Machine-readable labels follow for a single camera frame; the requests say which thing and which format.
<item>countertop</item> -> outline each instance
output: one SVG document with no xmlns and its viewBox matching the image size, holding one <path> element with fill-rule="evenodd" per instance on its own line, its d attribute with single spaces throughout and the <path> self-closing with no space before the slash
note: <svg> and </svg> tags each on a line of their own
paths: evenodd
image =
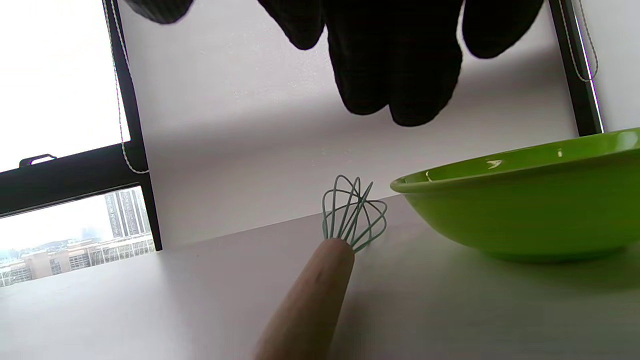
<svg viewBox="0 0 640 360">
<path fill-rule="evenodd" d="M 331 359 L 640 356 L 640 248 L 507 263 L 386 200 L 388 231 L 356 257 Z M 0 358 L 247 359 L 319 245 L 320 219 L 0 288 Z"/>
</svg>

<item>wooden handle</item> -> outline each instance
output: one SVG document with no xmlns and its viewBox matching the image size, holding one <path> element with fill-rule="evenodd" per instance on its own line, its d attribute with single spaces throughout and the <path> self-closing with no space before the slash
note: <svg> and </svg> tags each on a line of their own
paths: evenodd
<svg viewBox="0 0 640 360">
<path fill-rule="evenodd" d="M 318 246 L 264 329 L 255 360 L 326 359 L 354 259 L 344 240 Z"/>
</svg>

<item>oven mitt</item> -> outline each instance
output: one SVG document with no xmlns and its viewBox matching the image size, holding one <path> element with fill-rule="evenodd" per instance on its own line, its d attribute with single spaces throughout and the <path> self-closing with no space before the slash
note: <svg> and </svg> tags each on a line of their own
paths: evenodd
<svg viewBox="0 0 640 360">
<path fill-rule="evenodd" d="M 388 102 L 390 32 L 381 1 L 323 0 L 335 83 L 351 113 L 368 115 Z"/>
<path fill-rule="evenodd" d="M 515 44 L 536 20 L 543 0 L 466 0 L 462 35 L 467 49 L 494 58 Z"/>
<path fill-rule="evenodd" d="M 300 50 L 311 49 L 320 39 L 324 29 L 320 1 L 258 0 L 293 46 Z"/>
<path fill-rule="evenodd" d="M 158 24 L 173 24 L 191 7 L 193 0 L 126 0 L 138 15 Z"/>
<path fill-rule="evenodd" d="M 126 1 L 161 24 L 178 21 L 192 3 Z M 326 23 L 335 82 L 350 112 L 368 115 L 389 105 L 396 124 L 418 126 L 449 102 L 462 63 L 456 39 L 462 0 L 258 1 L 298 49 L 314 47 Z M 466 0 L 469 51 L 478 58 L 503 53 L 531 27 L 542 2 Z"/>
<path fill-rule="evenodd" d="M 458 83 L 462 52 L 456 38 L 462 0 L 394 1 L 386 18 L 389 109 L 401 126 L 433 120 Z"/>
</svg>

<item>green bowl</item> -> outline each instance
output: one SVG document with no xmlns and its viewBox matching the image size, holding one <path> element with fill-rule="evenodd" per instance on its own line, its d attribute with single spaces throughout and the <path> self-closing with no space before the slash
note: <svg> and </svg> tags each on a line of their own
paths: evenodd
<svg viewBox="0 0 640 360">
<path fill-rule="evenodd" d="M 436 231 L 496 258 L 593 259 L 640 240 L 640 128 L 502 152 L 391 183 Z"/>
</svg>

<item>window handle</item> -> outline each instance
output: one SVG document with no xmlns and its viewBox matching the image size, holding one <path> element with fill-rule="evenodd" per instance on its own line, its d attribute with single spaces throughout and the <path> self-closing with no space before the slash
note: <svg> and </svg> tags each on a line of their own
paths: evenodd
<svg viewBox="0 0 640 360">
<path fill-rule="evenodd" d="M 58 157 L 57 156 L 53 156 L 51 154 L 42 154 L 42 155 L 38 155 L 38 156 L 33 156 L 32 158 L 26 158 L 26 159 L 20 160 L 20 167 L 28 167 L 28 166 L 32 165 L 34 161 L 40 160 L 40 159 L 45 159 L 45 158 L 51 158 L 52 160 L 55 160 Z"/>
</svg>

